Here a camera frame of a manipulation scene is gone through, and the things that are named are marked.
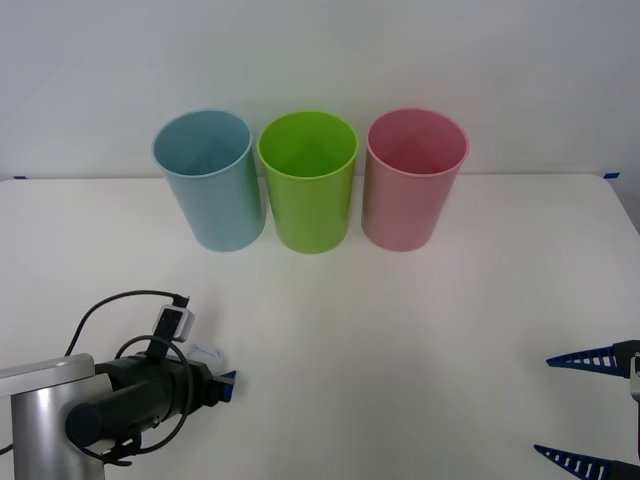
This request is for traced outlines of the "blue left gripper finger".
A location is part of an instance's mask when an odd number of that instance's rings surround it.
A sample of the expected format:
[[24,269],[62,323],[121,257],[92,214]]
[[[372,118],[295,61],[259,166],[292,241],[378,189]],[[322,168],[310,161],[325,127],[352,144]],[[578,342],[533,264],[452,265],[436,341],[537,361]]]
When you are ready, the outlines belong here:
[[237,371],[232,370],[212,378],[211,387],[217,402],[229,403],[232,400]]

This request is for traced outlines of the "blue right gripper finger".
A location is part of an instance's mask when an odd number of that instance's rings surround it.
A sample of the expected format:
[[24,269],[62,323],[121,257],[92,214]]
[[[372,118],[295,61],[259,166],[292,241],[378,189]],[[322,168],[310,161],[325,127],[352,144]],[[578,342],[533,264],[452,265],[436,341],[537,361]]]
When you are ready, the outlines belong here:
[[618,460],[581,455],[534,445],[534,449],[554,465],[582,480],[639,480],[639,466]]
[[629,371],[631,359],[639,355],[639,341],[627,340],[607,347],[599,347],[559,355],[546,360],[549,367],[581,371]]

